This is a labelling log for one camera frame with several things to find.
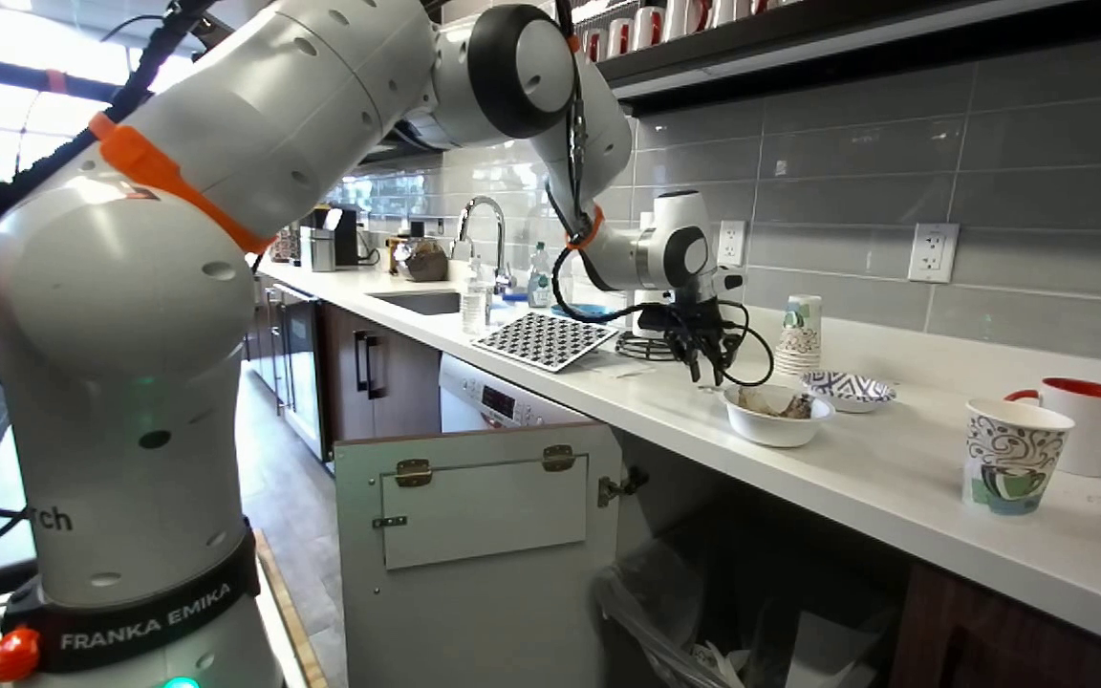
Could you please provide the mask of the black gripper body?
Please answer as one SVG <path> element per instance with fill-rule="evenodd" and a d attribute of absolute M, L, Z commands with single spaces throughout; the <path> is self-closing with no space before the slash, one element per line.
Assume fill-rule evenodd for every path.
<path fill-rule="evenodd" d="M 721 302 L 695 290 L 682 290 L 668 304 L 657 304 L 649 324 L 668 340 L 676 359 L 732 359 L 738 350 L 738 331 Z"/>

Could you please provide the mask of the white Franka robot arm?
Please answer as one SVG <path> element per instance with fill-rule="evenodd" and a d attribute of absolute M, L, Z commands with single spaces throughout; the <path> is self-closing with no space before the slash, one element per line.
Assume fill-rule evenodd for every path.
<path fill-rule="evenodd" d="M 234 448 L 248 261 L 393 126 L 527 136 L 591 277 L 668 285 L 643 319 L 672 356 L 735 359 L 684 201 L 657 205 L 653 257 L 605 225 L 630 126 L 565 20 L 272 0 L 162 82 L 211 2 L 171 0 L 111 107 L 0 184 L 0 389 L 39 554 L 0 616 L 0 688 L 285 688 Z"/>

